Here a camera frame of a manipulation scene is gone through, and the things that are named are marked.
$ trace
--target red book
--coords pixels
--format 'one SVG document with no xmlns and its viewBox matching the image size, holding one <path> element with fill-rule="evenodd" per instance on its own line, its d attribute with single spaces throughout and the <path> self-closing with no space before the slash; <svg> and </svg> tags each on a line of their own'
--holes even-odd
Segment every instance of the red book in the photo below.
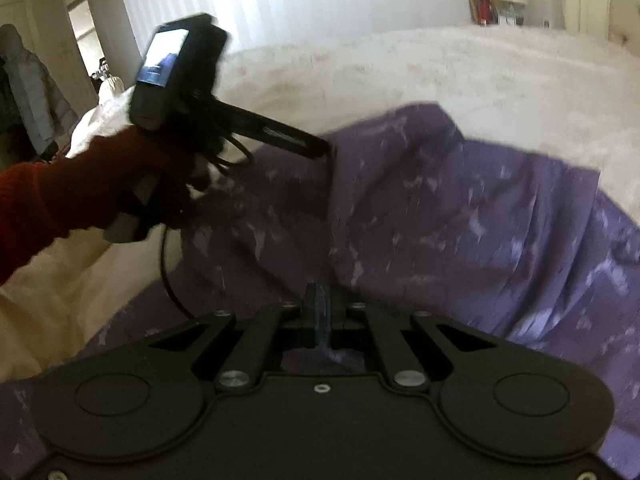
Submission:
<svg viewBox="0 0 640 480">
<path fill-rule="evenodd" d="M 478 15 L 480 17 L 480 25 L 491 25 L 494 22 L 494 13 L 491 8 L 491 0 L 479 1 Z"/>
</svg>

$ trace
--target red sleeve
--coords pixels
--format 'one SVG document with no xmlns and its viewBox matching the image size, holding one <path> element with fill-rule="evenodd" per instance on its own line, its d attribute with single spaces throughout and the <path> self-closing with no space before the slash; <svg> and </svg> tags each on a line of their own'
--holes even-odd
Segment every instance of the red sleeve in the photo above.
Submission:
<svg viewBox="0 0 640 480">
<path fill-rule="evenodd" d="M 50 215 L 39 186 L 45 164 L 17 164 L 0 173 L 0 284 L 68 229 Z"/>
</svg>

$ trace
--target doorway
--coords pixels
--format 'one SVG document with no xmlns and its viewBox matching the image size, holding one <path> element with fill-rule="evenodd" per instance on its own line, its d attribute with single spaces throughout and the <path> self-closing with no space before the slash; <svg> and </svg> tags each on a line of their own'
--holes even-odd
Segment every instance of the doorway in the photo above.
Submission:
<svg viewBox="0 0 640 480">
<path fill-rule="evenodd" d="M 98 33 L 95 30 L 94 17 L 89 8 L 89 0 L 66 0 L 71 27 L 74 30 L 78 49 L 89 76 L 95 74 L 104 59 L 104 52 Z M 100 85 L 100 79 L 92 79 L 94 85 Z"/>
</svg>

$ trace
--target circular pad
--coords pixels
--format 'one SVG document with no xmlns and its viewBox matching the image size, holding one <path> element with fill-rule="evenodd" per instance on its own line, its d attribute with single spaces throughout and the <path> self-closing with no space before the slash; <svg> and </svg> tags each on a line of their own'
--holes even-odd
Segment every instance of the circular pad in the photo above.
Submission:
<svg viewBox="0 0 640 480">
<path fill-rule="evenodd" d="M 482 449 L 542 462 L 595 448 L 614 410 L 595 376 L 512 345 L 464 354 L 439 403 L 451 425 Z"/>
<path fill-rule="evenodd" d="M 151 386 L 135 375 L 104 374 L 78 386 L 76 403 L 94 415 L 125 415 L 139 409 L 150 391 Z"/>
<path fill-rule="evenodd" d="M 517 415 L 546 416 L 559 412 L 569 402 L 569 392 L 550 377 L 517 374 L 495 385 L 495 399 Z"/>
<path fill-rule="evenodd" d="M 204 406 L 180 354 L 141 346 L 57 368 L 37 384 L 38 431 L 83 460 L 135 459 L 180 437 Z"/>
</svg>

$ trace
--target gray coat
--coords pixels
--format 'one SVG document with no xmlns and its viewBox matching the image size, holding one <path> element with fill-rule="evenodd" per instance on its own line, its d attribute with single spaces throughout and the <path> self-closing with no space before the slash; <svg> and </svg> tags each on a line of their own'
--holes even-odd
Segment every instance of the gray coat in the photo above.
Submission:
<svg viewBox="0 0 640 480">
<path fill-rule="evenodd" d="M 20 34 L 10 23 L 0 27 L 0 56 L 6 61 L 4 71 L 9 77 L 24 127 L 40 155 L 56 137 L 72 129 L 78 122 L 78 115 L 49 75 L 47 67 L 24 47 Z"/>
</svg>

